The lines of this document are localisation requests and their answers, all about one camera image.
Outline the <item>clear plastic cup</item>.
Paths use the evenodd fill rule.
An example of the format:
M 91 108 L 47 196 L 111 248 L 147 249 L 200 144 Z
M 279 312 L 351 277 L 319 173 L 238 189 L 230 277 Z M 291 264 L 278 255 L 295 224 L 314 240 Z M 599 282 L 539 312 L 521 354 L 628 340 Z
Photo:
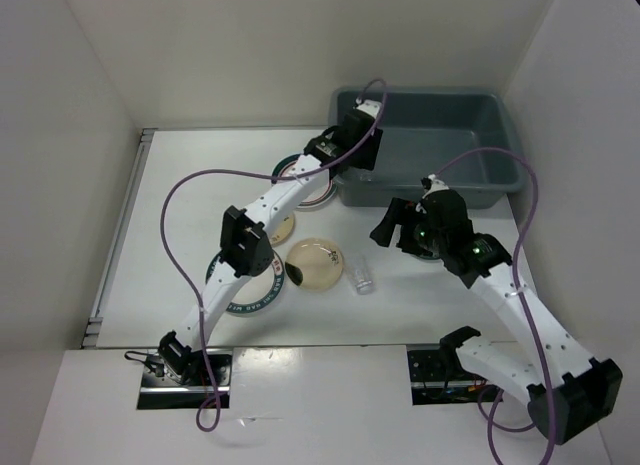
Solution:
M 345 271 L 357 294 L 367 295 L 374 291 L 373 277 L 362 255 L 349 255 L 346 259 Z

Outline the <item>white plate red teal rim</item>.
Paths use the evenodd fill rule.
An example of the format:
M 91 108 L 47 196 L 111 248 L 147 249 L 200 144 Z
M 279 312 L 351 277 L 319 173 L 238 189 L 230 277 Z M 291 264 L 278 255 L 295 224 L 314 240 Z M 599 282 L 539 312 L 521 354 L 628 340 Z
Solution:
M 294 167 L 298 160 L 299 155 L 289 155 L 280 160 L 272 170 L 273 176 L 285 176 Z M 297 210 L 307 211 L 314 210 L 325 206 L 330 202 L 337 194 L 337 186 L 332 180 L 329 180 L 326 185 L 316 189 L 305 200 L 303 200 L 298 206 Z

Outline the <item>cream plate black spot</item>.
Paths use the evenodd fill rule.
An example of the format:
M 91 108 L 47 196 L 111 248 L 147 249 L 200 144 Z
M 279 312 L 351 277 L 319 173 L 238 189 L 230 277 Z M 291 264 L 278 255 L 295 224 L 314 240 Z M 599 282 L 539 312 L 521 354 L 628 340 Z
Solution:
M 322 292 L 337 284 L 344 270 L 344 259 L 333 241 L 307 238 L 292 246 L 284 266 L 294 285 L 304 290 Z

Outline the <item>cream plate small motifs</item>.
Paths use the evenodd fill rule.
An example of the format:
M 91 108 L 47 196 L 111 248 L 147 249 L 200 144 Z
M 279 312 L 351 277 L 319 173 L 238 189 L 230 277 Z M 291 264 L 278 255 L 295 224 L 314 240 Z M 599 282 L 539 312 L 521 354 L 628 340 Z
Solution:
M 270 237 L 270 243 L 273 247 L 284 243 L 292 235 L 295 229 L 295 222 L 294 213 L 290 213 L 284 218 Z

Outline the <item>white plate dark green rim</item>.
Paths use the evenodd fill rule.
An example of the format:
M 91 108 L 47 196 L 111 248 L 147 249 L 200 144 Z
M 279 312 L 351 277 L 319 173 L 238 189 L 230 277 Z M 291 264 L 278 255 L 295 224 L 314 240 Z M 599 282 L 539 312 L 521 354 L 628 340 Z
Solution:
M 233 316 L 249 316 L 264 312 L 281 294 L 285 283 L 285 270 L 277 253 L 271 265 L 258 277 L 251 278 L 234 296 L 226 312 Z

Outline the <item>blue green patterned plate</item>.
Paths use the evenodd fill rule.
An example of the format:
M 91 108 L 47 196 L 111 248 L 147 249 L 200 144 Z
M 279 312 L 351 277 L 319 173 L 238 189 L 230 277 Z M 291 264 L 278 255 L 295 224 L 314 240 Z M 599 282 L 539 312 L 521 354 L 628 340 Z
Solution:
M 441 259 L 438 253 L 434 253 L 431 251 L 423 250 L 416 255 L 417 259 L 426 260 L 426 261 L 438 261 Z

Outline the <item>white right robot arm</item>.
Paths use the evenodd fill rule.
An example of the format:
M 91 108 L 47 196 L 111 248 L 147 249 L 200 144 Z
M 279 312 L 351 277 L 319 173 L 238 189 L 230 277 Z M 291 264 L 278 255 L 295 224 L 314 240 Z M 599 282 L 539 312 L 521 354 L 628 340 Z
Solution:
M 416 257 L 442 261 L 506 326 L 525 353 L 514 359 L 481 332 L 461 327 L 439 343 L 439 367 L 450 378 L 488 379 L 526 406 L 533 425 L 557 445 L 573 439 L 613 411 L 623 372 L 599 360 L 559 323 L 525 283 L 514 257 L 492 235 L 475 231 L 465 200 L 436 186 L 412 202 L 391 201 L 370 234 Z

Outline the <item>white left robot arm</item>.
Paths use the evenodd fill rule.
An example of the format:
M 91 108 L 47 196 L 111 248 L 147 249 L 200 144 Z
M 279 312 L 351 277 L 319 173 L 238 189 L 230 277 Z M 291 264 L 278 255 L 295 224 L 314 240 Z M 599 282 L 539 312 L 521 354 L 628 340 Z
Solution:
M 169 203 L 179 187 L 224 169 L 195 172 L 176 183 L 161 208 L 160 235 L 172 264 L 195 291 L 196 308 L 178 330 L 168 332 L 158 346 L 164 372 L 180 385 L 194 381 L 207 364 L 206 346 L 211 333 L 240 289 L 268 269 L 274 259 L 270 237 L 276 228 L 310 194 L 340 171 L 374 166 L 382 131 L 378 128 L 384 105 L 366 100 L 351 109 L 342 122 L 311 139 L 284 176 L 265 176 L 274 184 L 243 208 L 231 206 L 222 218 L 220 251 L 204 290 L 179 265 L 169 249 L 165 220 Z

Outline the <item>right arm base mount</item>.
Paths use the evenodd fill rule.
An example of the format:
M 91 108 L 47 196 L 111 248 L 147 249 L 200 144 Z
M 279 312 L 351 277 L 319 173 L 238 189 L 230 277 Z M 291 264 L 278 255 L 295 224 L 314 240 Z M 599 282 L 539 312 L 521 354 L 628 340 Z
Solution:
M 485 378 L 468 372 L 448 372 L 435 345 L 406 349 L 414 406 L 492 402 L 496 389 Z

